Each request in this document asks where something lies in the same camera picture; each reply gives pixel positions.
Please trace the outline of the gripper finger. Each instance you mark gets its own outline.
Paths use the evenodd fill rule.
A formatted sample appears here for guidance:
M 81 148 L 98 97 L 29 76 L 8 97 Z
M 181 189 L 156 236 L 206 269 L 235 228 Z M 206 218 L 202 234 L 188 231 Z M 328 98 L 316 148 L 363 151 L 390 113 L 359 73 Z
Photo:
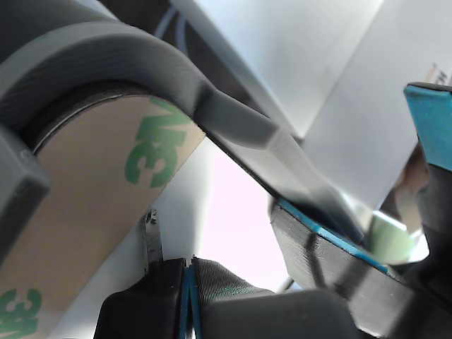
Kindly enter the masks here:
M 274 293 L 202 258 L 193 258 L 189 276 L 197 338 L 357 337 L 346 302 L 328 290 Z
M 150 209 L 138 222 L 144 276 L 102 303 L 95 338 L 176 338 L 186 260 L 164 260 L 160 221 Z
M 392 267 L 285 201 L 272 207 L 270 223 L 289 276 L 304 290 L 340 295 L 362 332 L 373 338 L 451 337 L 451 310 L 410 287 Z
M 451 87 L 410 83 L 404 89 L 422 152 L 429 183 L 418 195 L 428 241 L 451 245 Z

